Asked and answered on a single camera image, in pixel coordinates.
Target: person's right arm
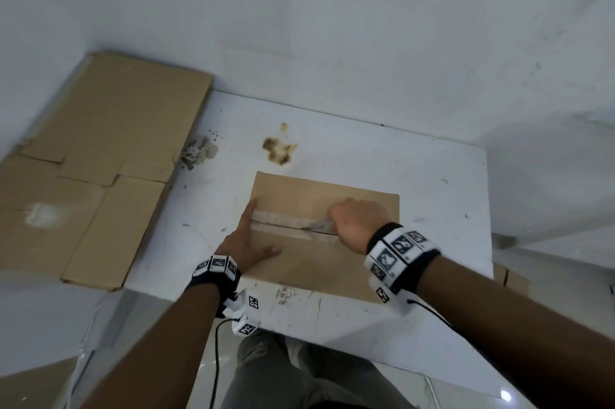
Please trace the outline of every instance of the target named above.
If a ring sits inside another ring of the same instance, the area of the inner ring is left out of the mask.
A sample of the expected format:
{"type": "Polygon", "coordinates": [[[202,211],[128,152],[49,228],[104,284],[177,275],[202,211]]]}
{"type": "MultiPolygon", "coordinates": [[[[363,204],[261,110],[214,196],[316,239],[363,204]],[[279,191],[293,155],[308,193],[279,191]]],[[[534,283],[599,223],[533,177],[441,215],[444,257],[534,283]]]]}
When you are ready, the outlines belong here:
{"type": "MultiPolygon", "coordinates": [[[[382,205],[352,199],[328,217],[363,255],[391,221],[382,205]]],[[[538,408],[615,407],[615,341],[442,256],[416,292],[538,408]]]]}

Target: wristband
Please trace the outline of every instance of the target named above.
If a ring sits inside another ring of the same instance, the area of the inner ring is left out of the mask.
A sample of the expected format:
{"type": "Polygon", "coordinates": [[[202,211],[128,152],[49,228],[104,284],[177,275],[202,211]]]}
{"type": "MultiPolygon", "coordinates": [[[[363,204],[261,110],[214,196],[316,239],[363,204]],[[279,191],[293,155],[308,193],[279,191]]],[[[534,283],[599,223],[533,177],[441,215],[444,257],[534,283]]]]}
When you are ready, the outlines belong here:
{"type": "Polygon", "coordinates": [[[395,295],[402,289],[416,294],[421,275],[440,255],[440,249],[421,233],[404,232],[403,229],[396,223],[388,223],[376,231],[368,244],[371,248],[364,262],[395,295]]]}
{"type": "Polygon", "coordinates": [[[224,310],[224,302],[235,297],[235,290],[239,279],[241,278],[241,272],[237,268],[237,263],[232,257],[227,255],[212,255],[203,263],[199,263],[192,279],[186,286],[185,290],[190,289],[197,284],[215,284],[220,292],[220,302],[218,305],[218,312],[216,316],[221,315],[224,310]]]}

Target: hand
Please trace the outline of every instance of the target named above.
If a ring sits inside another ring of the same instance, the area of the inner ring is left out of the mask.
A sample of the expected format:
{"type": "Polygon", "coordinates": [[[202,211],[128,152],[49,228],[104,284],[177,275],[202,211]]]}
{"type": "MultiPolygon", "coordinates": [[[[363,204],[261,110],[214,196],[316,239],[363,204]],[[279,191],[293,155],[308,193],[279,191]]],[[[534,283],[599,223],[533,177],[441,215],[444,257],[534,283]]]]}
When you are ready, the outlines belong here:
{"type": "Polygon", "coordinates": [[[340,241],[363,255],[367,254],[367,244],[374,233],[393,221],[380,203],[350,198],[335,203],[327,212],[327,218],[335,221],[340,241]]]}
{"type": "Polygon", "coordinates": [[[278,245],[270,245],[262,249],[250,247],[250,222],[252,213],[257,206],[257,199],[250,200],[239,219],[239,226],[231,234],[225,237],[214,255],[230,255],[241,273],[245,273],[250,267],[261,260],[274,257],[282,251],[278,245]]]}

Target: person's right hand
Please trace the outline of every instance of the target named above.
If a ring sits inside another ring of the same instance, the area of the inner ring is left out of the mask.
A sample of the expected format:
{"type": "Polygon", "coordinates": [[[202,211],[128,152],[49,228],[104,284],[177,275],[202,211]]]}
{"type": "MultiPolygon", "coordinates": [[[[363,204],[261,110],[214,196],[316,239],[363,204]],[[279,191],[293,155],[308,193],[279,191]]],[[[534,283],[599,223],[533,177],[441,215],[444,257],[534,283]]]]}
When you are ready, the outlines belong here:
{"type": "Polygon", "coordinates": [[[342,243],[362,255],[367,254],[367,244],[374,233],[393,221],[380,203],[350,198],[335,203],[327,218],[335,221],[342,243]]]}

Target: white cable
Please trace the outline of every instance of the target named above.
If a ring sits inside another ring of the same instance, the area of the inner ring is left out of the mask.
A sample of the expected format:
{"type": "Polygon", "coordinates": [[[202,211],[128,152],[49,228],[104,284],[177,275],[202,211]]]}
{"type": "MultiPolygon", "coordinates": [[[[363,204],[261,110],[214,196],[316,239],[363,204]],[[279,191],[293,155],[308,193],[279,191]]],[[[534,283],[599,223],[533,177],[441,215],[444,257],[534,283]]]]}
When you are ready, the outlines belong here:
{"type": "Polygon", "coordinates": [[[432,396],[432,398],[434,398],[435,407],[436,407],[436,409],[440,409],[440,403],[438,403],[438,398],[435,397],[434,386],[431,384],[431,380],[429,379],[429,377],[427,375],[424,375],[424,377],[425,377],[425,381],[429,385],[429,390],[431,391],[431,396],[432,396]]]}
{"type": "Polygon", "coordinates": [[[81,363],[81,360],[86,356],[87,341],[88,341],[88,338],[90,337],[90,333],[92,332],[92,328],[94,328],[94,322],[96,320],[98,309],[100,309],[100,306],[103,304],[104,300],[107,298],[108,295],[109,293],[105,293],[104,296],[99,300],[98,305],[96,305],[96,308],[94,309],[94,313],[92,314],[92,319],[90,320],[90,323],[88,324],[86,328],[86,333],[83,336],[81,343],[79,343],[77,362],[75,363],[75,368],[73,369],[73,374],[71,375],[71,381],[68,384],[68,395],[66,396],[66,409],[70,409],[71,407],[71,396],[73,395],[73,390],[74,390],[74,386],[76,383],[75,380],[77,378],[77,370],[79,369],[79,364],[81,363]]]}

